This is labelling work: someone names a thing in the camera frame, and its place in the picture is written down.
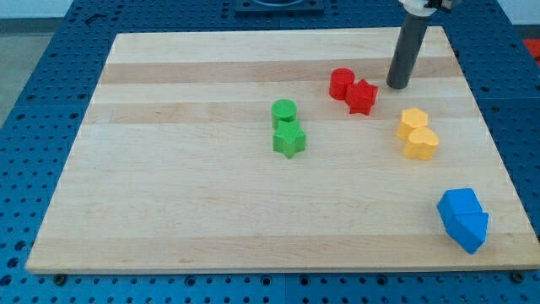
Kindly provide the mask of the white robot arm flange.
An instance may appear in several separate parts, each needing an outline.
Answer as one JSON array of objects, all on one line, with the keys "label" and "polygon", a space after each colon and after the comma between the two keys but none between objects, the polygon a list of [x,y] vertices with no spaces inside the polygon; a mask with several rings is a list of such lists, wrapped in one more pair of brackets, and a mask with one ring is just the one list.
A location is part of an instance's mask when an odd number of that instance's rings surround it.
[{"label": "white robot arm flange", "polygon": [[439,10],[449,13],[462,0],[399,0],[405,10],[418,17],[429,17]]}]

